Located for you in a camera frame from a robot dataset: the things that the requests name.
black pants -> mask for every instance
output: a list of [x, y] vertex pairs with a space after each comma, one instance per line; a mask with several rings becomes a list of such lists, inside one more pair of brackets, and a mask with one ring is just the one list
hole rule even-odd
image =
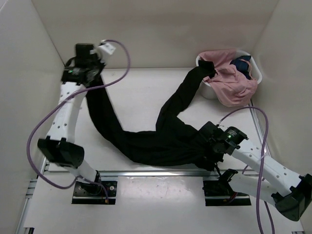
[[[177, 91], [160, 110], [156, 131], [124, 131], [114, 112], [105, 89], [89, 91], [86, 95], [89, 114], [99, 133], [116, 146], [130, 160], [154, 165], [175, 166], [194, 163], [212, 171], [223, 155], [211, 150], [201, 130], [185, 124], [177, 115], [191, 103], [200, 82], [214, 75], [214, 66], [196, 67], [188, 72]], [[99, 79], [91, 85], [103, 85]]]

white laundry basket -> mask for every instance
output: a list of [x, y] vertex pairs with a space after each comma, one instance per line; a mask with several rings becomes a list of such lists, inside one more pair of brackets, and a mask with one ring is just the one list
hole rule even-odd
[[[246, 51], [243, 50], [237, 50], [236, 54], [234, 56], [234, 59], [242, 56], [242, 55], [250, 55], [249, 53], [247, 53]], [[196, 66], [198, 66], [198, 60], [200, 59], [199, 56], [197, 56], [196, 58]], [[250, 64], [252, 65], [252, 76], [254, 79], [256, 79], [258, 81], [258, 84], [260, 84], [260, 82], [262, 81], [262, 74], [259, 71], [259, 68], [257, 66], [257, 64], [254, 61], [254, 58], [251, 57], [250, 59]], [[213, 90], [213, 88], [210, 86], [210, 84], [208, 82], [202, 81], [199, 87], [199, 91], [200, 94], [206, 98], [206, 99], [217, 99], [218, 97], [215, 94], [215, 91]]]

beige wall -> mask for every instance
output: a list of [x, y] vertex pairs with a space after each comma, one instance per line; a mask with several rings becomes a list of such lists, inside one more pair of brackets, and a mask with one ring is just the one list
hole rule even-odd
[[[287, 167], [311, 174], [312, 1], [280, 0], [253, 55], [263, 73], [254, 102], [269, 116], [271, 153]], [[302, 218], [309, 234], [311, 219], [309, 207]]]
[[[2, 6], [0, 42], [0, 233], [12, 234], [34, 177], [27, 138], [56, 104], [63, 65], [30, 0]], [[42, 158], [32, 152], [39, 165]]]
[[[277, 0], [33, 0], [63, 60], [77, 42], [118, 39], [132, 67], [192, 67], [204, 50], [250, 51]], [[125, 67], [122, 50], [109, 66]]]

pink cloth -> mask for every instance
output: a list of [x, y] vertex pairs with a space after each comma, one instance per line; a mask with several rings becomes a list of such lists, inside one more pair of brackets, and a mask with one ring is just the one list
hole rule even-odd
[[235, 53], [236, 50], [230, 49], [199, 54], [202, 60], [214, 63], [216, 76], [212, 79], [206, 77], [204, 81], [211, 85], [219, 101], [228, 107], [248, 105], [258, 86], [257, 80], [248, 80], [235, 65], [230, 65]]

blue garment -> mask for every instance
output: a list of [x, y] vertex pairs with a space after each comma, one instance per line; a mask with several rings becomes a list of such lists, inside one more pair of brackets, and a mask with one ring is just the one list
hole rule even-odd
[[249, 75], [249, 72], [248, 72], [249, 65], [248, 65], [248, 63], [242, 61], [241, 59], [246, 60], [246, 61], [250, 61], [251, 57], [252, 57], [251, 55], [243, 55], [241, 57], [238, 57], [238, 58], [232, 60], [230, 63], [230, 64], [235, 65], [237, 70], [240, 71], [241, 73], [243, 73], [247, 79], [252, 79]]

